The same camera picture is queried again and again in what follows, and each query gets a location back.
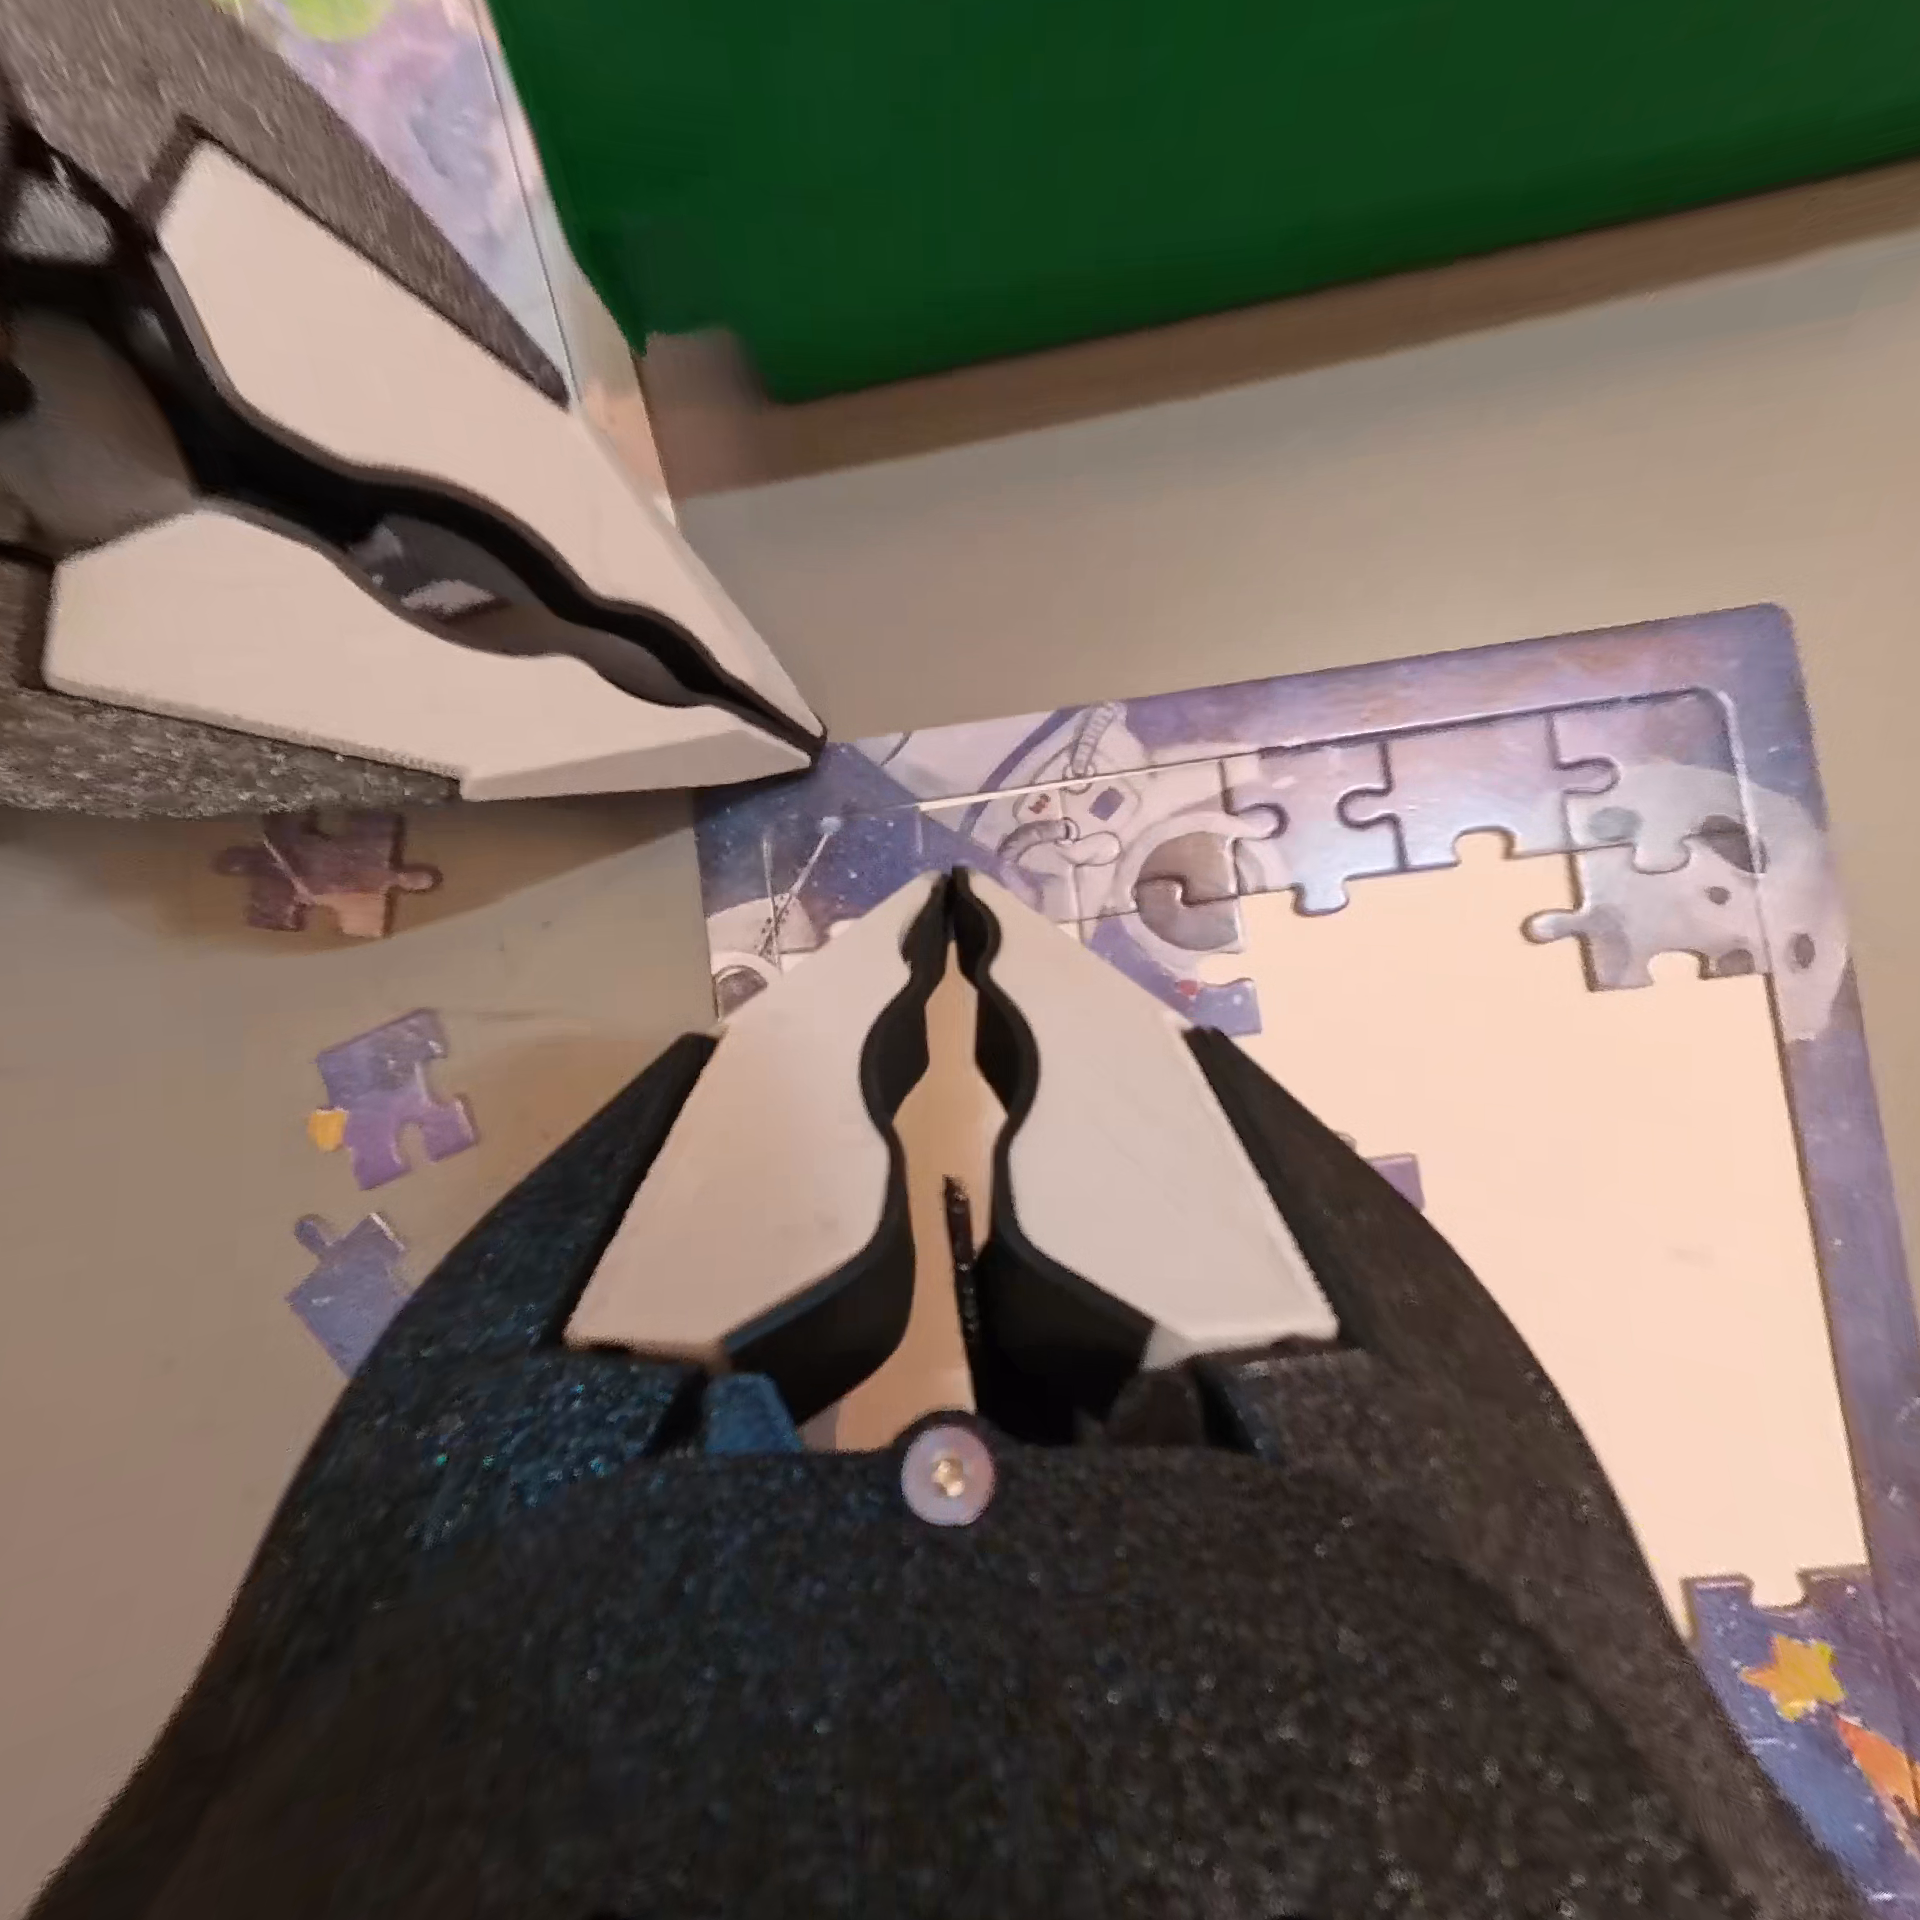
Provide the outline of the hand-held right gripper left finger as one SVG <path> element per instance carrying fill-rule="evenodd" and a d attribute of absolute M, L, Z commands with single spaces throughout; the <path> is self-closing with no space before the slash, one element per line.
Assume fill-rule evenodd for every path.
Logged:
<path fill-rule="evenodd" d="M 913 879 L 720 1024 L 570 1346 L 766 1377 L 799 1424 L 899 1351 L 918 1246 L 896 1123 L 928 1071 L 950 894 Z"/>

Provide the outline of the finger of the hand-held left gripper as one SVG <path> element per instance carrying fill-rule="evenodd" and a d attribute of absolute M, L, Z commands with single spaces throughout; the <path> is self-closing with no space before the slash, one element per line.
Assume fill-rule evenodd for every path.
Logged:
<path fill-rule="evenodd" d="M 660 706 L 568 657 L 431 632 L 320 545 L 196 507 L 55 566 L 50 689 L 553 801 L 750 785 L 815 753 L 710 705 Z"/>
<path fill-rule="evenodd" d="M 769 642 L 595 430 L 256 170 L 193 150 L 152 267 L 209 408 L 190 511 L 306 538 L 471 650 L 577 658 L 649 705 L 824 747 Z"/>

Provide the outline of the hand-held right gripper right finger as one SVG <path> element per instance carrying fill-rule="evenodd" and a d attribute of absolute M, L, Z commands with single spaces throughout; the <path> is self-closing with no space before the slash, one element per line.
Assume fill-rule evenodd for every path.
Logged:
<path fill-rule="evenodd" d="M 1140 1377 L 1327 1346 L 1338 1315 L 1193 1051 L 1198 1029 L 995 880 L 954 873 L 1002 1107 L 969 1363 L 990 1419 L 1104 1419 Z"/>

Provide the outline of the purple helmet-part puzzle piece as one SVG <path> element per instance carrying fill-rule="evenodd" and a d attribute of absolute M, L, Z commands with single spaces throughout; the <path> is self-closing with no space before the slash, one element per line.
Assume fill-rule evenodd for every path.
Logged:
<path fill-rule="evenodd" d="M 1265 1032 L 1259 995 L 1244 951 L 1238 909 L 1227 903 L 1220 909 L 1227 914 L 1226 944 L 1187 946 L 1156 930 L 1140 909 L 1083 919 L 1076 937 L 1095 959 L 1176 1016 L 1235 1041 L 1249 1041 Z"/>

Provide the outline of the space puzzle board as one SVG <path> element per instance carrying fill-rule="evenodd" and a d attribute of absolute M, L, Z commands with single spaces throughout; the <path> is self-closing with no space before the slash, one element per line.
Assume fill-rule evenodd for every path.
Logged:
<path fill-rule="evenodd" d="M 1076 943 L 1238 909 L 1238 1043 L 1419 1159 L 1724 1712 L 1915 1915 L 1915 1313 L 1784 609 L 859 739 L 695 837 L 722 1013 L 964 859 Z"/>

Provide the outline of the grey desk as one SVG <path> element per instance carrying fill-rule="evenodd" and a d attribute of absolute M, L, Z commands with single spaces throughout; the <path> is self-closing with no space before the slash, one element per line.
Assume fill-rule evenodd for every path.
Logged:
<path fill-rule="evenodd" d="M 1782 605 L 1915 1232 L 1915 166 L 779 413 L 646 395 L 844 736 Z M 436 813 L 390 943 L 246 930 L 218 824 L 4 816 L 4 1915 L 154 1743 L 340 1398 L 314 1055 L 441 1010 L 436 1258 L 711 1008 L 682 801 Z"/>

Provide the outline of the purple star-marked puzzle piece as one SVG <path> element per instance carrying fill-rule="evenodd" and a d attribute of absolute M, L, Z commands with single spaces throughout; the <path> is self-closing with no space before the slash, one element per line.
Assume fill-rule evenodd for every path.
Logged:
<path fill-rule="evenodd" d="M 316 1067 L 323 1104 L 304 1131 L 326 1154 L 348 1154 L 359 1191 L 406 1177 L 415 1138 L 426 1162 L 441 1165 L 478 1143 L 470 1102 L 435 1088 L 433 1071 L 449 1056 L 439 1013 L 415 1010 L 326 1048 Z"/>

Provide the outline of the blue puzzle piece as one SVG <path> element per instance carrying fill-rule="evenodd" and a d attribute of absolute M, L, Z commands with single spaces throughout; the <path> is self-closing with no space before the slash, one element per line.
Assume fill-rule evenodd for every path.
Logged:
<path fill-rule="evenodd" d="M 286 1305 L 334 1370 L 353 1379 L 411 1297 L 402 1271 L 409 1249 L 379 1211 L 339 1232 L 323 1217 L 303 1217 L 296 1242 L 306 1271 Z"/>

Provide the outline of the green plastic bin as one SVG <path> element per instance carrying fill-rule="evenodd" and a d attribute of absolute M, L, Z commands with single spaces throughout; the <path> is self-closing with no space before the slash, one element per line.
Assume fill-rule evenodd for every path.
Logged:
<path fill-rule="evenodd" d="M 628 342 L 777 403 L 1915 157 L 1915 3 L 500 3 Z"/>

